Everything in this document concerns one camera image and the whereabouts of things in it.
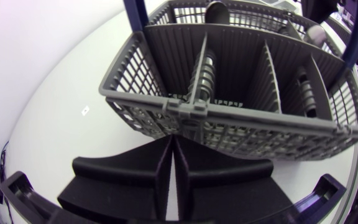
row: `basket compartment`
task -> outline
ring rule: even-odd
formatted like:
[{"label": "basket compartment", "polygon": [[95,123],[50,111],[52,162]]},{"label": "basket compartment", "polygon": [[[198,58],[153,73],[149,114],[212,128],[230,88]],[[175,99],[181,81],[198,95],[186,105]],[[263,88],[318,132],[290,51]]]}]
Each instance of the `basket compartment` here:
[{"label": "basket compartment", "polygon": [[[290,21],[303,38],[306,30],[314,25],[314,21],[262,4],[245,1],[224,1],[230,12],[230,25],[278,33]],[[149,19],[149,25],[164,24],[200,24],[204,23],[204,14],[208,2],[204,0],[167,1],[156,9]],[[323,51],[341,56],[341,51],[333,44],[332,38],[321,48]]]}]

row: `basket handle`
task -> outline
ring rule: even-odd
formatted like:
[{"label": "basket handle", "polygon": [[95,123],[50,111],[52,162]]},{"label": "basket handle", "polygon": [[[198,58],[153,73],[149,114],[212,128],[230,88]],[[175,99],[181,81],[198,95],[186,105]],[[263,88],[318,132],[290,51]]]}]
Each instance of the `basket handle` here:
[{"label": "basket handle", "polygon": [[132,31],[142,31],[149,22],[144,0],[124,0],[124,5]]}]

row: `white surface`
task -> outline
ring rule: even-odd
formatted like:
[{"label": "white surface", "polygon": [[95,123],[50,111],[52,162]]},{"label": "white surface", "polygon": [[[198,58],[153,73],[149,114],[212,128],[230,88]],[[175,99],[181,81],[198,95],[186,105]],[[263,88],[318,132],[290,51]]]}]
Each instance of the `white surface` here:
[{"label": "white surface", "polygon": [[0,0],[0,153],[52,68],[122,10],[122,1],[112,0]]},{"label": "white surface", "polygon": [[[149,12],[154,5],[159,2],[148,4]],[[58,204],[57,196],[74,177],[74,158],[113,156],[152,140],[128,127],[98,93],[105,71],[130,33],[122,12],[78,44],[52,70],[14,128],[7,150],[8,176],[21,170],[40,195]],[[296,202],[308,195],[325,173],[346,185],[351,160],[352,149],[325,161],[274,162],[272,177]],[[175,200],[168,204],[167,218],[174,220]],[[332,216],[324,222],[329,223]],[[13,219],[24,222],[16,211]]]}]

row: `basket grid wall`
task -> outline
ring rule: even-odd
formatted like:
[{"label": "basket grid wall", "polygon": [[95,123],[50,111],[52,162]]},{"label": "basket grid wall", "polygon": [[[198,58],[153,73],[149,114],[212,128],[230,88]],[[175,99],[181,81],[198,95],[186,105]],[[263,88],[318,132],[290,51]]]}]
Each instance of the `basket grid wall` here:
[{"label": "basket grid wall", "polygon": [[[278,9],[271,8],[274,11],[270,11],[264,7],[258,10],[258,7],[262,6],[251,2],[232,1],[225,3],[230,12],[230,25],[232,26],[242,26],[277,33],[281,27],[287,25],[288,20],[291,20],[300,37],[303,38],[307,28],[317,25],[317,23],[303,17],[291,17],[291,13],[289,14],[290,17],[284,16],[276,11]],[[150,17],[149,25],[204,23],[207,5],[207,2],[201,1],[169,1],[168,4],[160,7],[156,10],[157,12],[153,13]],[[331,38],[325,41],[322,49],[336,56],[341,55]]]}]

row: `basket divider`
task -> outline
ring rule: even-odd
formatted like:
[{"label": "basket divider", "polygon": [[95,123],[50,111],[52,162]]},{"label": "basket divider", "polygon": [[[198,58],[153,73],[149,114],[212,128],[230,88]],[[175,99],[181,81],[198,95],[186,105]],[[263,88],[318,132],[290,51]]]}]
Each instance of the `basket divider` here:
[{"label": "basket divider", "polygon": [[310,81],[310,85],[313,89],[314,99],[316,100],[317,117],[320,119],[332,121],[333,115],[331,113],[331,107],[328,100],[328,93],[325,89],[323,78],[321,78],[321,74],[318,70],[316,62],[311,55],[306,62],[305,67],[306,76]]},{"label": "basket divider", "polygon": [[288,20],[287,23],[287,32],[290,37],[293,37],[297,40],[303,40],[301,36],[299,35],[298,31],[295,29],[295,26],[292,24],[291,21]]},{"label": "basket divider", "polygon": [[249,86],[246,108],[282,112],[273,60],[266,42],[262,47],[255,75],[252,77]]}]

